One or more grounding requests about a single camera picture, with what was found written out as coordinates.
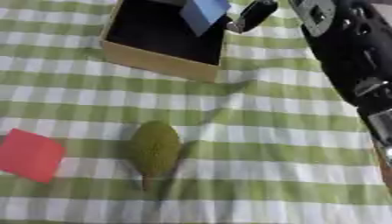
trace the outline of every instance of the blue block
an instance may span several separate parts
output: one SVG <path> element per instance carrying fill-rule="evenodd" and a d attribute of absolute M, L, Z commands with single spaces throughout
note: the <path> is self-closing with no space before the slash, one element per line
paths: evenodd
<path fill-rule="evenodd" d="M 187 0 L 182 18 L 199 37 L 230 9 L 228 0 Z"/>

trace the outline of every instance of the red cube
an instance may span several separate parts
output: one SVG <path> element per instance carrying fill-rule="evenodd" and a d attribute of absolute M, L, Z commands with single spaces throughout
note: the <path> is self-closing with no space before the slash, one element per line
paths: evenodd
<path fill-rule="evenodd" d="M 12 129 L 0 146 L 0 170 L 48 183 L 65 150 L 59 143 L 20 129 Z"/>

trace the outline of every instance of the table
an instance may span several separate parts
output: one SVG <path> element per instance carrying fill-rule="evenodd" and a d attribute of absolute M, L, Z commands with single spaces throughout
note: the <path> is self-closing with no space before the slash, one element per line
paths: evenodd
<path fill-rule="evenodd" d="M 250 1 L 231 2 L 235 15 Z M 114 3 L 0 1 L 0 135 L 67 148 L 49 185 L 1 173 L 1 223 L 390 223 L 369 134 L 287 2 L 227 33 L 216 83 L 105 62 Z M 179 133 L 182 159 L 143 192 L 124 140 L 150 120 Z"/>

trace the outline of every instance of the cardboard box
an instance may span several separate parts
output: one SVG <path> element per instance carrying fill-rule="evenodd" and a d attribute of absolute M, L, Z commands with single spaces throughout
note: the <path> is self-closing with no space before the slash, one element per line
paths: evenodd
<path fill-rule="evenodd" d="M 119 0 L 101 34 L 108 61 L 196 81 L 214 81 L 220 70 L 224 27 L 202 37 L 180 16 L 184 0 Z"/>

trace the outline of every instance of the green fuzzy ball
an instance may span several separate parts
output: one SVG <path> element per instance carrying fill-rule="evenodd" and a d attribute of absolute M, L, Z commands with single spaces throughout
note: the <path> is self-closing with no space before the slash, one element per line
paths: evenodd
<path fill-rule="evenodd" d="M 144 123 L 129 142 L 129 159 L 143 175 L 143 188 L 148 178 L 168 172 L 179 157 L 180 142 L 177 132 L 168 124 L 153 121 Z"/>

